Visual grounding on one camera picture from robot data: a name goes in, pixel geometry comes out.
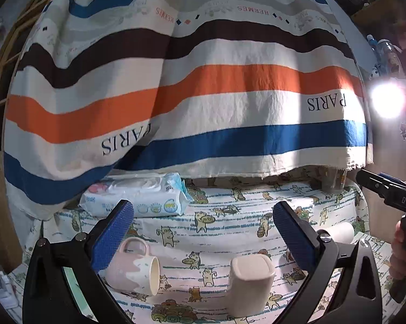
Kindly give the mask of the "right hand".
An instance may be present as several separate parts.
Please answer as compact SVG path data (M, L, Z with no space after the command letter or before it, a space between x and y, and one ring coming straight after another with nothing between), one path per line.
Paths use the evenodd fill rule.
M395 280L403 280L406 278L406 250L404 248L404 231L400 221L395 226L391 250L389 273Z

